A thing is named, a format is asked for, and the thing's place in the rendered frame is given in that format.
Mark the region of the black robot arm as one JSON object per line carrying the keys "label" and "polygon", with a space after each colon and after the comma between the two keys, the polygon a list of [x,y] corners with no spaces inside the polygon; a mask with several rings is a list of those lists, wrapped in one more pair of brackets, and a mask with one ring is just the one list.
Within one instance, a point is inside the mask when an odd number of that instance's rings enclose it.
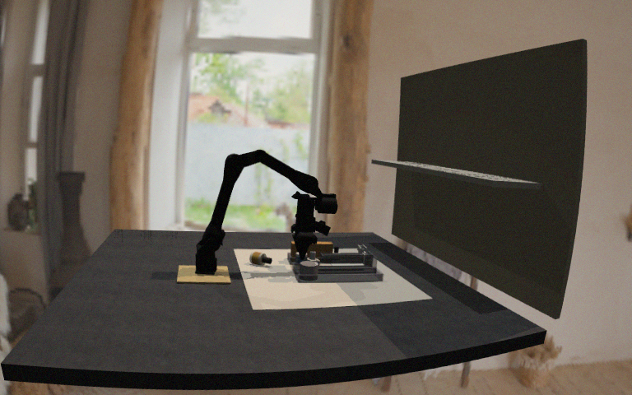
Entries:
{"label": "black robot arm", "polygon": [[[336,214],[337,199],[334,193],[322,193],[318,187],[318,180],[309,174],[294,170],[289,165],[281,162],[274,156],[270,156],[263,150],[251,151],[241,155],[230,154],[225,159],[224,177],[221,189],[216,200],[216,207],[212,214],[210,224],[204,231],[202,240],[197,243],[196,271],[195,274],[215,275],[217,258],[216,253],[225,237],[224,230],[221,229],[227,206],[230,200],[236,180],[241,175],[245,167],[263,163],[275,170],[277,173],[288,178],[300,190],[308,194],[296,192],[292,197],[298,199],[297,212],[303,214],[314,214],[314,208],[318,213]],[[319,232],[326,236],[331,229],[325,221],[317,222],[314,218],[311,232]]]}

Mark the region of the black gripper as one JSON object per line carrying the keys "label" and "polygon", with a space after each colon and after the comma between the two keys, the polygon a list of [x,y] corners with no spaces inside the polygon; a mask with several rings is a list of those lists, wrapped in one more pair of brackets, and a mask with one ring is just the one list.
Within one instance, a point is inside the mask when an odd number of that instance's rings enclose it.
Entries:
{"label": "black gripper", "polygon": [[290,232],[295,232],[293,240],[297,252],[299,252],[300,259],[304,260],[307,249],[311,244],[316,244],[318,238],[311,232],[312,224],[314,221],[314,214],[303,214],[296,212],[296,222],[291,226]]}

